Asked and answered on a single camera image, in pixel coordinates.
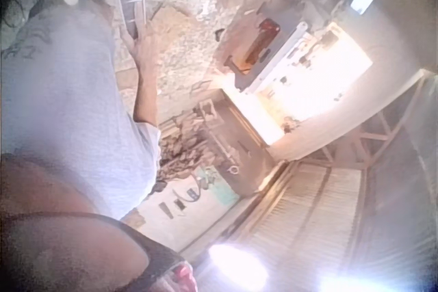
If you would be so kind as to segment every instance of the t-shirt sleeve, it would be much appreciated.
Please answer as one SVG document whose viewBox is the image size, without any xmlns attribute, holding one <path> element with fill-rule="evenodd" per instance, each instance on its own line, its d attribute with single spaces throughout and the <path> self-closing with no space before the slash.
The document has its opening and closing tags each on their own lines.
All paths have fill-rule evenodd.
<svg viewBox="0 0 438 292">
<path fill-rule="evenodd" d="M 161 155 L 161 149 L 158 146 L 161 131 L 147 122 L 136 122 L 140 132 L 142 142 L 148 151 L 152 153 L 154 160 L 158 163 Z"/>
</svg>

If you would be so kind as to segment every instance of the fingers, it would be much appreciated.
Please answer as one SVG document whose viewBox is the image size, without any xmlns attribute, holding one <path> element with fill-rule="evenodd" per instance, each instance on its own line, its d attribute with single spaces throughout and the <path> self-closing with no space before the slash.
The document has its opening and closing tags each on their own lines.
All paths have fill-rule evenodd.
<svg viewBox="0 0 438 292">
<path fill-rule="evenodd" d="M 143 4 L 141 1 L 135 4 L 134 14 L 136 16 L 136 27 L 138 31 L 138 37 L 141 38 L 142 36 L 144 36 L 144 33 L 146 31 Z"/>
<path fill-rule="evenodd" d="M 136 43 L 134 42 L 134 39 L 129 34 L 128 30 L 126 30 L 124 24 L 120 26 L 120 37 L 125 43 L 126 48 L 128 48 L 128 52 L 132 54 L 134 52 Z"/>
</svg>

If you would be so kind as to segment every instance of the gray t-shirt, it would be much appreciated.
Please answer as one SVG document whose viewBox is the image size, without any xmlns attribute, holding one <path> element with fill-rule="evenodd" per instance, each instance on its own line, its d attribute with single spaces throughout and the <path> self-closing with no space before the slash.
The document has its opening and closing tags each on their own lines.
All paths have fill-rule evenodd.
<svg viewBox="0 0 438 292">
<path fill-rule="evenodd" d="M 1 56 L 1 151 L 40 161 L 120 219 L 155 183 L 159 130 L 127 113 L 113 54 L 109 25 L 90 10 L 32 18 Z"/>
</svg>

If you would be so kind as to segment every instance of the hand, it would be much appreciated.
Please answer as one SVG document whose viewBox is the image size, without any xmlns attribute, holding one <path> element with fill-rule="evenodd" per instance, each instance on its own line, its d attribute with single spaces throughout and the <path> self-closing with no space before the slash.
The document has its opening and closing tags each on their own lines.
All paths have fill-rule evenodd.
<svg viewBox="0 0 438 292">
<path fill-rule="evenodd" d="M 125 25 L 120 28 L 120 37 L 128 48 L 140 74 L 150 72 L 150 66 L 157 62 L 158 45 L 156 33 L 152 21 L 145 23 L 142 4 L 136 3 L 135 6 L 136 26 L 138 31 L 137 39 L 133 39 L 126 30 Z"/>
</svg>

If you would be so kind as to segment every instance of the man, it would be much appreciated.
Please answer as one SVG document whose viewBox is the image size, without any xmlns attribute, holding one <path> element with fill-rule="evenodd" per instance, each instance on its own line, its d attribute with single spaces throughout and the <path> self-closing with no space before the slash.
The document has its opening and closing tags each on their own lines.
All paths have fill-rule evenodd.
<svg viewBox="0 0 438 292">
<path fill-rule="evenodd" d="M 155 183 L 157 50 L 136 7 L 131 118 L 110 26 L 84 1 L 27 22 L 2 53 L 1 281 L 10 291 L 195 291 L 190 266 L 118 222 Z"/>
</svg>

